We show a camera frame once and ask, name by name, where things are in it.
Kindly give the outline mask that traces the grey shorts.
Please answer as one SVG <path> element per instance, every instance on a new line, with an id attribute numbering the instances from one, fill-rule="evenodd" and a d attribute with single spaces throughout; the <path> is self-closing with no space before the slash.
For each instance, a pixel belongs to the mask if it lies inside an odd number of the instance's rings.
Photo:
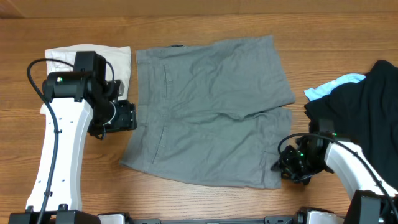
<path id="1" fill-rule="evenodd" d="M 137 128 L 120 161 L 165 179 L 278 189 L 295 101 L 274 39 L 136 51 Z"/>

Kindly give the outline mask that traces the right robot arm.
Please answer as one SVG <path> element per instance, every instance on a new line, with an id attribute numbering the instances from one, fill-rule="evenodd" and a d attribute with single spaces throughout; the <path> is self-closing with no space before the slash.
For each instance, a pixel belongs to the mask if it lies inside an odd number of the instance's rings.
<path id="1" fill-rule="evenodd" d="M 376 172 L 358 144 L 335 132 L 332 121 L 312 121 L 308 133 L 292 137 L 296 145 L 278 146 L 279 158 L 271 169 L 303 185 L 322 171 L 336 174 L 351 200 L 344 217 L 302 207 L 292 223 L 397 223 L 397 190 Z"/>

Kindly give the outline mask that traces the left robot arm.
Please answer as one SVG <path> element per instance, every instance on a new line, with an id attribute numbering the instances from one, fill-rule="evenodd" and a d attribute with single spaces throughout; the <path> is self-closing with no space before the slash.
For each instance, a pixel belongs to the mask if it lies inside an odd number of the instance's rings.
<path id="1" fill-rule="evenodd" d="M 119 99 L 122 81 L 106 80 L 111 64 L 94 51 L 78 51 L 72 70 L 49 73 L 42 88 L 31 75 L 35 64 L 27 67 L 27 77 L 45 105 L 44 143 L 25 211 L 10 214 L 9 223 L 132 223 L 127 212 L 83 212 L 80 190 L 86 136 L 102 140 L 137 128 L 135 105 Z"/>

